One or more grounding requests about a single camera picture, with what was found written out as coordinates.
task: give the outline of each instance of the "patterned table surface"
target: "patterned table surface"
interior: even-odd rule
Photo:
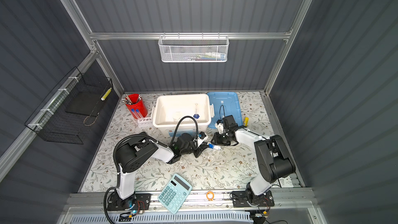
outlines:
[[[248,128],[263,135],[273,135],[259,92],[236,92],[239,98],[242,117],[249,117]],[[142,94],[148,115],[159,96],[165,94]],[[119,102],[108,130],[100,144],[92,166],[83,181],[81,192],[104,192],[116,186],[116,168],[112,153],[115,145],[123,137],[145,131],[149,136],[169,144],[155,127],[139,128],[127,107]],[[216,129],[208,128],[209,136]],[[184,177],[193,187],[199,189],[240,189],[245,188],[258,173],[255,153],[246,145],[224,147],[221,151],[206,149],[195,158],[193,154],[184,155],[180,161],[167,164],[150,158],[137,171],[136,191],[161,191],[174,173]],[[293,187],[291,178],[280,179],[282,187]]]

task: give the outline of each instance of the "table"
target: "table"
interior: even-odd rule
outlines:
[[[248,117],[248,128],[263,135],[273,135],[272,127],[266,114],[259,92],[236,92],[239,98],[242,117]],[[148,115],[152,112],[156,100],[161,95],[141,94]],[[155,127],[139,128],[123,102],[119,102],[112,116],[110,125],[100,144],[92,165],[82,183],[81,192],[105,192],[107,188],[116,186],[116,167],[112,153],[115,145],[123,137],[142,131],[158,141],[169,144],[171,138],[165,138]],[[208,128],[208,134],[216,129]],[[206,149],[195,158],[193,154],[184,155],[174,164],[166,164],[150,158],[141,166],[136,175],[136,191],[161,191],[174,173],[185,178],[193,187],[200,189],[241,189],[246,188],[258,173],[255,153],[246,145],[223,147],[221,151]],[[282,187],[293,187],[291,178],[280,179]]]

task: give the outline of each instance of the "calculator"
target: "calculator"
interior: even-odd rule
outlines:
[[[191,192],[192,186],[182,177],[174,174],[158,196],[158,200],[172,214],[175,214]]]

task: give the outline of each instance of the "black mounting plate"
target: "black mounting plate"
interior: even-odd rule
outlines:
[[[144,203],[144,210],[149,209],[151,194],[135,194],[135,201],[142,201]],[[107,211],[124,211],[122,205],[122,200],[119,198],[117,193],[112,193],[108,198]],[[132,210],[138,210],[138,205],[136,204]]]
[[[248,203],[246,199],[246,192],[245,191],[232,191],[232,194],[237,196],[237,199],[232,200],[234,204],[234,208],[243,208],[243,207],[252,207]],[[273,201],[272,193],[271,191],[267,191],[265,195],[263,195],[263,198],[260,198],[259,207],[273,207],[275,206],[275,202]]]

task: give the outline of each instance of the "red cup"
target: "red cup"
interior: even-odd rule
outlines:
[[[139,96],[139,94],[135,93],[135,94],[130,94],[130,95],[127,96],[127,97],[129,97],[130,100],[131,100],[131,102],[134,103],[134,102],[137,102],[138,96]],[[135,112],[135,114],[132,114],[132,111],[133,111],[132,109],[134,109],[134,110],[137,110],[137,109],[138,109],[138,111],[140,111],[140,113],[142,114],[142,116],[143,116],[144,118],[148,115],[148,110],[147,110],[147,108],[145,107],[144,101],[142,100],[142,98],[141,98],[141,100],[140,100],[138,103],[136,103],[136,104],[133,104],[133,105],[127,105],[127,104],[126,104],[126,107],[128,108],[128,110],[130,111],[131,115],[132,115],[135,119],[137,119],[137,117],[135,116],[135,114],[138,116],[138,113]]]

